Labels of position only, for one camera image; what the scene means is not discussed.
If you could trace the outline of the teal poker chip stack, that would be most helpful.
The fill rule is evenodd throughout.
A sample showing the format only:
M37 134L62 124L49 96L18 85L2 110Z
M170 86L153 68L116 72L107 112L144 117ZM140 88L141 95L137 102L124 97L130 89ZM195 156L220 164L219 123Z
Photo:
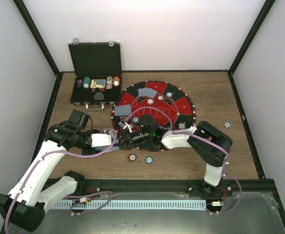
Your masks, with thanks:
M146 157L145 161L147 164L151 164L151 163L153 163L153 158L151 156L148 156L148 157Z

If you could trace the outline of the red poker chip stack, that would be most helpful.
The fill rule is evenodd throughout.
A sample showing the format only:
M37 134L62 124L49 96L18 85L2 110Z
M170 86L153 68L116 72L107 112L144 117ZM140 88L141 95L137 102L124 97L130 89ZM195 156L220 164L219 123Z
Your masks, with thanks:
M128 161L130 161L130 162L134 162L134 161L137 159L137 157L136 157L135 154L131 154L131 155L129 155L129 156L127 157L127 159L128 159Z

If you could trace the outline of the dealt blue playing card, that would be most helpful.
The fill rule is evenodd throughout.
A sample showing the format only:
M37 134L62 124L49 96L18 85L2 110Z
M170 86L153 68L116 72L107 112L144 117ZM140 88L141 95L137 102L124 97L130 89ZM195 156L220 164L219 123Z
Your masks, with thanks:
M118 105L114 108L115 116L128 116L132 113L131 105Z

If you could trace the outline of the dealt card top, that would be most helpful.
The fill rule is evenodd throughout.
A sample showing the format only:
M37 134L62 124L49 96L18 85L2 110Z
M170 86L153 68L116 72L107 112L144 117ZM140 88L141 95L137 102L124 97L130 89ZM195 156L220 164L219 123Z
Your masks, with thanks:
M157 94L157 91L153 90L151 88L143 88L141 91L142 96L146 96L149 98L154 98L156 96L156 94Z
M142 97L142 96L144 96L144 88L140 88L140 89L138 89L138 96L139 97Z

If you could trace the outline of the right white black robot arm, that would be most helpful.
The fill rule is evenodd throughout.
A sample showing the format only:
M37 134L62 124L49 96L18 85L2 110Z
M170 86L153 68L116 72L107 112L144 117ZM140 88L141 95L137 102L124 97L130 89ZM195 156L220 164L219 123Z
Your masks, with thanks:
M192 148L206 163L203 184L200 189L208 196L215 196L220 190L224 165L229 160L232 139L206 121L187 129L170 130L156 123L143 124L139 130L132 130L124 120L118 133L121 150L137 148L143 151L160 152L175 148Z

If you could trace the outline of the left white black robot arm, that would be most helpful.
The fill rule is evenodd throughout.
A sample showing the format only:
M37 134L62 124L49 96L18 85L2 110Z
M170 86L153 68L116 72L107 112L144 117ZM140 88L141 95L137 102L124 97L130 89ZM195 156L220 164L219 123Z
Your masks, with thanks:
M23 177L8 194L0 194L0 214L6 234L10 224L33 232L59 201L71 194L80 197L85 193L84 177L76 172L69 172L47 189L43 187L65 155L77 156L69 149L79 148L83 151L81 158L92 158L113 147L117 139L115 129L106 128L103 133L86 131L91 121L90 115L73 110L68 120L47 130L41 149Z

